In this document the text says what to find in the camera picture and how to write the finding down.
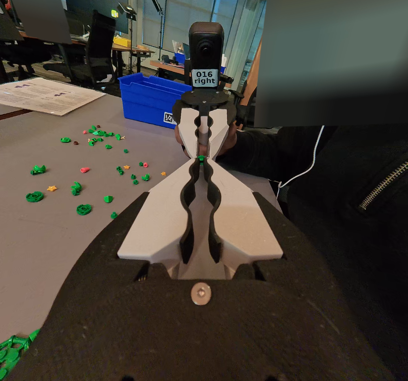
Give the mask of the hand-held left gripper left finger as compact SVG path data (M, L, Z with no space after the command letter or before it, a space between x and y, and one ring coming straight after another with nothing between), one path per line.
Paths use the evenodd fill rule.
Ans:
M187 264L193 252L189 206L199 175L200 161L190 159L138 198L144 202L117 252L120 259L161 263L172 279L178 277L180 264Z

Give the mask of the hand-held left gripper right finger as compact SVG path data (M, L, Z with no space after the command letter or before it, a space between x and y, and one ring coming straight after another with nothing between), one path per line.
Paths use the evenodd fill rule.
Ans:
M277 260L283 250L253 192L212 159L203 160L207 199L212 205L208 244L215 263L221 263L227 279L238 267L253 262Z

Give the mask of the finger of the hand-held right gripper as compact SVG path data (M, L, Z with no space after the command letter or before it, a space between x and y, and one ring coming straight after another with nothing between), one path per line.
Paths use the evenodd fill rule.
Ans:
M207 159L214 160L223 146L228 135L228 111L227 109L215 109L209 112Z
M181 118L178 124L179 135L183 145L191 159L199 155L199 126L201 118L198 110L182 108Z

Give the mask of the person's right forearm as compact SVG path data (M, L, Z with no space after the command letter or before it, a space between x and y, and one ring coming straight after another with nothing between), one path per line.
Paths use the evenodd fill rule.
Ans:
M290 171L291 138L283 129L277 134L259 131L237 131L237 143L223 158L233 170L283 181Z

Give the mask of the person's right hand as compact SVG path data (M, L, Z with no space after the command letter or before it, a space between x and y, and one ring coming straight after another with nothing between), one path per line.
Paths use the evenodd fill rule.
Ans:
M175 127L174 132L175 132L176 141L182 146L183 152L186 154L187 157L190 157L188 151L186 150L186 146L184 145L180 137L178 126ZM208 133L200 135L198 156L207 154L207 138L208 138ZM227 152L230 151L236 145L236 143L237 143L237 127L233 123L229 126L228 134L226 136L226 139L222 147L220 148L218 152L218 155L215 161L218 163L223 162L223 158L225 157Z

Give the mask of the wooden desk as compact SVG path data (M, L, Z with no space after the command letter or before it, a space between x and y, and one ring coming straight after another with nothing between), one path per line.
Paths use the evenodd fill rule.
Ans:
M119 53L127 52L129 54L129 48L125 48L116 44L112 44L112 51L115 51L113 54L113 61L116 62L115 67L118 70L118 76L121 77L123 73L123 58ZM143 59L151 58L155 54L155 51L151 50L149 47L145 46L133 46L133 57L132 62L133 66L135 65L136 72L141 72L141 63Z
M150 60L150 65L160 69L162 72L167 71L173 74L178 74L181 77L181 79L184 80L184 66L182 65L181 66L173 65L173 64L162 62L162 61L156 61L156 60ZM232 77L221 74L220 84L223 83L224 87L232 88L233 82L234 82L234 79Z

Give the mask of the blue plastic bin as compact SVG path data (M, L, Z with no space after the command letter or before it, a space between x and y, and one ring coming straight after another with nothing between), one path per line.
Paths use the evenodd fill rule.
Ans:
M174 129L172 107L191 86L142 73L120 77L124 117L142 123Z

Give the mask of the wooden board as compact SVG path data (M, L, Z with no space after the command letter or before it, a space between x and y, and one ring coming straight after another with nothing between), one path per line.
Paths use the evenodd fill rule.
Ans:
M258 85L258 74L259 74L259 63L260 63L260 55L261 55L261 48L262 48L262 40L259 42L257 51L255 53L254 60L252 62L248 77L247 77L247 85L243 92L243 98L240 101L240 105L249 105L250 98L257 88Z

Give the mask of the scattered small green toy pieces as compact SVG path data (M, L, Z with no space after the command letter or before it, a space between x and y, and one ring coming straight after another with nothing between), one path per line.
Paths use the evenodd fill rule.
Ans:
M88 138L88 145L91 146L91 147L93 147L97 142L103 142L103 138L115 137L115 139L116 139L116 135L117 135L117 134L115 134L113 132L108 133L106 131L102 131L100 129L97 129L95 127L95 125L92 125L91 128L87 132L88 132L88 134L98 136L97 138ZM105 148L106 149L112 149L112 146L110 144L105 144ZM126 154L129 151L128 151L128 149L124 149L123 152ZM142 165L143 163L144 162L139 162L139 166L143 167L143 165ZM117 166L116 170L119 173L119 175L123 175L125 169L123 167L121 167L121 166ZM31 175L41 175L41 174L44 174L46 171L47 171L47 168L46 168L45 165L42 165L42 166L35 165L33 167L33 169L30 171L30 174ZM143 175L141 177L141 179L143 181L149 181L150 180L150 174L146 173L145 175ZM139 183L139 181L137 180L136 175L134 175L134 174L131 175L131 180L132 180L132 183L134 185L137 185ZM80 195L82 190L83 190L82 185L77 181L74 181L74 184L72 186L70 186L70 192L71 192L71 194L73 196ZM109 204L112 201L113 201L113 196L110 196L110 195L104 196L104 202L105 203ZM118 214L116 212L112 212L111 215L110 215L111 219L115 219L117 217L118 217Z

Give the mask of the black light stand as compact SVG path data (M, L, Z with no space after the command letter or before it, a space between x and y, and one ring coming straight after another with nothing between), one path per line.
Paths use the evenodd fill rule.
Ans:
M161 59L162 50L162 40L163 40L163 29L164 29L164 10L162 9L158 0L151 0L153 5L160 16L160 32L159 32L159 60Z
M118 8L121 12L121 14L124 14L126 18L130 21L130 47L129 47L129 75L133 73L132 67L133 67L133 62L132 62L132 57L133 57L133 22L136 21L137 19L137 14L136 11L134 10L133 7L126 3L119 3Z

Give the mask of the person's black jacket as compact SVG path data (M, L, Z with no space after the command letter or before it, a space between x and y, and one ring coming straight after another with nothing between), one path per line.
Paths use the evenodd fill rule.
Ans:
M325 256L376 353L407 380L407 124L281 129L290 171L271 181L288 186L288 218Z

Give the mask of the black office chair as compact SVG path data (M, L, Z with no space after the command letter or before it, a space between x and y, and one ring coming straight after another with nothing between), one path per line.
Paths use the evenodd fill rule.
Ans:
M60 52L64 52L63 62L46 63L43 68L62 74L76 86L101 90L114 84L116 76L111 57L114 35L115 19L94 10L88 42L84 46L83 62L72 61L67 47L61 45Z

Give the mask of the printed paper sheet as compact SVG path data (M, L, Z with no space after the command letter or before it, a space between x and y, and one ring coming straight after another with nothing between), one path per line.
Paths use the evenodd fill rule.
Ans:
M64 116L105 93L36 77L1 84L0 103L18 109Z

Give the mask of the green toy vine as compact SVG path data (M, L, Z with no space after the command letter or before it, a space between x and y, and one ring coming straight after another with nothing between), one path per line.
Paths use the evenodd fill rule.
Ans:
M12 335L0 344L0 380L4 380L20 360L23 352L26 352L33 343L40 328L33 331L27 337Z

